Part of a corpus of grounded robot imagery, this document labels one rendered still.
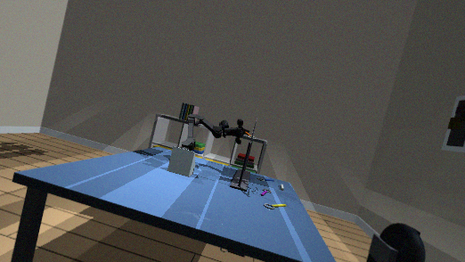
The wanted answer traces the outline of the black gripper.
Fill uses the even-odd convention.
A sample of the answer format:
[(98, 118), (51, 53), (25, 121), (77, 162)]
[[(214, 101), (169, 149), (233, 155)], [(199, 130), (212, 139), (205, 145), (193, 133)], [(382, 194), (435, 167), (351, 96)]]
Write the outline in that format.
[[(237, 120), (237, 124), (238, 124), (239, 126), (236, 127), (236, 128), (241, 128), (241, 131), (246, 131), (246, 132), (249, 133), (249, 130), (247, 130), (247, 129), (245, 129), (245, 128), (242, 127), (242, 125), (243, 125), (243, 120), (242, 120), (242, 119), (238, 119), (238, 120)], [(236, 128), (232, 128), (232, 127), (231, 127), (231, 130), (232, 130), (232, 134), (231, 134), (231, 135), (232, 135), (232, 136), (234, 136), (235, 132), (233, 132), (233, 130), (236, 129)], [(236, 142), (237, 144), (241, 144), (241, 139), (240, 139), (239, 137), (236, 137), (235, 142)]]

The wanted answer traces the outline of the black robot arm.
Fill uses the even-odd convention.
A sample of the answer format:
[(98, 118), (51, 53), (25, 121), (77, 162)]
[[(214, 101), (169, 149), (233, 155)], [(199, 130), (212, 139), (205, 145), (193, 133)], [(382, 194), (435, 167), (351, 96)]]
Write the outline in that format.
[[(199, 119), (199, 121), (195, 121), (196, 119)], [(215, 127), (212, 125), (209, 121), (207, 121), (204, 117), (199, 116), (197, 114), (189, 114), (187, 116), (188, 120), (188, 137), (186, 141), (182, 142), (182, 149), (193, 151), (195, 147), (195, 138), (193, 138), (193, 126), (202, 124), (205, 126), (208, 130), (211, 131), (212, 135), (215, 138), (220, 138), (222, 136), (222, 130), (223, 130), (223, 137), (225, 138), (227, 135), (232, 134), (232, 130), (229, 128), (227, 120), (223, 120), (219, 123), (219, 127)], [(236, 128), (233, 130), (235, 132), (235, 136), (237, 137), (243, 137), (243, 131), (241, 131), (241, 128)]]

